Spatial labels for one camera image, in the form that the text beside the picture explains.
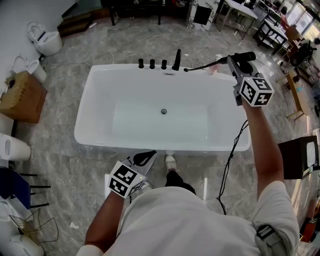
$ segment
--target faucet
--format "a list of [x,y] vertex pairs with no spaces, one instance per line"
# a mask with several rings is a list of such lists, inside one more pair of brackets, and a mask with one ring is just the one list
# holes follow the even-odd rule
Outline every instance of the faucet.
[[172,69],[173,69],[173,70],[179,71],[180,61],[181,61],[181,50],[178,49],[178,50],[176,51],[175,61],[174,61],[174,64],[173,64],[173,66],[172,66]]

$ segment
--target white t-shirt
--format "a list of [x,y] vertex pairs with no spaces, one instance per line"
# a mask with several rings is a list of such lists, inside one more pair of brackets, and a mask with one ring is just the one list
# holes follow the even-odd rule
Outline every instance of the white t-shirt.
[[162,187],[137,197],[126,210],[118,237],[104,254],[85,245],[77,256],[260,255],[254,224],[269,224],[299,243],[299,226],[283,182],[261,193],[252,221],[210,211],[190,191]]

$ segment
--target gray tile floor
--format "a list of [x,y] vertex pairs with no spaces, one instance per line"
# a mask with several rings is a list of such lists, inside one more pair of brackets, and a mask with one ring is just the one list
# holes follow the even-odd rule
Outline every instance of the gray tile floor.
[[[212,25],[209,32],[202,32],[186,28],[184,22],[165,17],[161,25],[157,25],[156,17],[122,19],[116,26],[112,26],[109,19],[98,20],[97,23],[97,26],[86,32],[64,38],[62,50],[45,60],[48,77],[43,86],[47,88],[48,94],[40,122],[19,123],[17,127],[16,136],[28,142],[32,148],[30,160],[17,162],[17,170],[38,174],[39,177],[31,180],[32,183],[52,186],[47,191],[38,190],[32,196],[34,203],[50,203],[41,209],[41,216],[43,219],[55,217],[58,224],[59,240],[44,244],[50,256],[77,253],[84,243],[89,224],[103,203],[104,174],[110,173],[115,162],[128,155],[123,149],[86,146],[76,142],[75,121],[90,68],[84,63],[71,63],[123,64],[137,63],[139,58],[144,58],[155,59],[158,64],[162,59],[167,59],[168,65],[172,65],[176,51],[180,48],[181,66],[190,67],[192,63],[198,62],[197,52],[200,61],[206,64],[210,60],[204,55],[215,59],[216,54],[226,56],[254,51],[258,58],[255,65],[268,77],[275,90],[271,103],[263,110],[276,141],[281,143],[295,139],[320,127],[319,119],[313,112],[309,121],[306,117],[297,121],[286,118],[295,111],[295,103],[292,93],[284,84],[275,82],[283,76],[278,69],[281,57],[271,55],[269,48],[258,47],[250,34],[241,40],[239,33],[228,27],[219,32]],[[230,74],[227,66],[222,66],[220,72]],[[312,107],[312,89],[308,85],[303,89]],[[228,155],[218,152],[210,156],[176,157],[180,175],[195,188],[201,199],[204,180],[207,178],[207,199],[203,202],[209,209],[219,213],[222,209],[216,197]],[[163,155],[158,156],[148,180],[154,187],[165,185]],[[318,173],[302,181],[291,180],[285,184],[301,224],[309,200],[317,192]],[[231,161],[222,197],[227,214],[249,218],[256,200],[257,175],[252,149],[237,152]],[[53,235],[52,227],[42,232],[44,238]]]

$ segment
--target white freestanding bathtub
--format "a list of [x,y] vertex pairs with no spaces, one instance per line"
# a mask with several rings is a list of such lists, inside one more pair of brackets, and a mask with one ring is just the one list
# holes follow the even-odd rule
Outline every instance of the white freestanding bathtub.
[[[230,151],[246,120],[233,94],[235,78],[160,65],[93,66],[74,137],[80,144],[166,151]],[[236,151],[251,143],[249,129]]]

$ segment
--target white toilet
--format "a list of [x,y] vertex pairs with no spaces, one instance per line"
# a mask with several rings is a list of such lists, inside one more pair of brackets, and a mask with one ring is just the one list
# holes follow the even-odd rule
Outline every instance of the white toilet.
[[7,77],[13,76],[22,71],[28,71],[33,75],[41,84],[47,78],[47,73],[42,68],[39,60],[33,60],[29,63],[27,58],[22,57],[21,53],[16,56],[12,61],[12,66],[9,68]]
[[62,40],[58,31],[47,32],[43,25],[29,22],[27,32],[35,48],[45,56],[56,54],[62,48]]

